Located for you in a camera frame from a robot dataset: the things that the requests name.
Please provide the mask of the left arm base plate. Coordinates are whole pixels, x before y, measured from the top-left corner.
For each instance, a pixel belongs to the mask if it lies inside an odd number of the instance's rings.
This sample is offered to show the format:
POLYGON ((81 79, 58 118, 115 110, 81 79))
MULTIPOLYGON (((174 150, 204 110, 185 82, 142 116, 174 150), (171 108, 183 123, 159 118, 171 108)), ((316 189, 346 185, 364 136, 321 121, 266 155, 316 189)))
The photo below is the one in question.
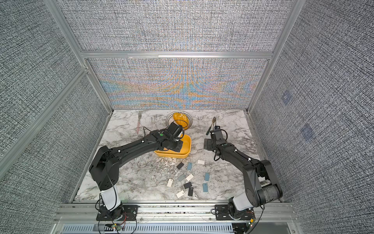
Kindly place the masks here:
POLYGON ((96 221, 135 221, 138 213, 137 205, 120 205, 112 211, 100 206, 96 221))

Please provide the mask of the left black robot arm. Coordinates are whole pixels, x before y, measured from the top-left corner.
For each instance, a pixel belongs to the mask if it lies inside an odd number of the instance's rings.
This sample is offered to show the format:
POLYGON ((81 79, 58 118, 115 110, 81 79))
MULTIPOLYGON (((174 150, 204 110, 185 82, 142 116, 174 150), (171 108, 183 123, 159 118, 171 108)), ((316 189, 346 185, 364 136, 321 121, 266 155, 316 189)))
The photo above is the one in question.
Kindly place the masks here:
POLYGON ((167 128, 150 131, 141 139, 129 144, 114 148, 107 146, 99 148, 89 166, 89 173, 100 190, 105 208, 111 212, 121 206, 116 184, 122 166, 156 150, 180 152, 184 133, 184 128, 173 122, 167 128))

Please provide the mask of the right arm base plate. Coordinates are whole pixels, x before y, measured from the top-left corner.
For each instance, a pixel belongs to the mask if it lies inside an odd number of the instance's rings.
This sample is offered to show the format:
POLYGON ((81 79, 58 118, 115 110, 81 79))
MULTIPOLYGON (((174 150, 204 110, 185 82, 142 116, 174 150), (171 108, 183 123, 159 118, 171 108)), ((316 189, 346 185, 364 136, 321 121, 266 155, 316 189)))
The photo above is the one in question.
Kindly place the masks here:
POLYGON ((254 210, 252 208, 242 211, 236 210, 233 205, 229 204, 216 204, 213 209, 216 220, 240 220, 240 221, 253 221, 255 220, 254 210))

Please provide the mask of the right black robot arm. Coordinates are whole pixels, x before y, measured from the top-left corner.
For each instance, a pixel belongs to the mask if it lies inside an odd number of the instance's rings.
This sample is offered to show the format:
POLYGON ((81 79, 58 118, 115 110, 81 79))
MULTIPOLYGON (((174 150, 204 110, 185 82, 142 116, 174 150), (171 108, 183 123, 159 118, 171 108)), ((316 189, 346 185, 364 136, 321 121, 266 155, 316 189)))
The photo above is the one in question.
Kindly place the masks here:
POLYGON ((283 191, 274 168, 268 160, 252 158, 228 142, 227 132, 220 126, 209 131, 210 139, 204 140, 204 149, 214 153, 214 161, 231 163, 242 172, 244 192, 232 197, 226 212, 232 219, 241 219, 255 207, 282 198, 283 191))

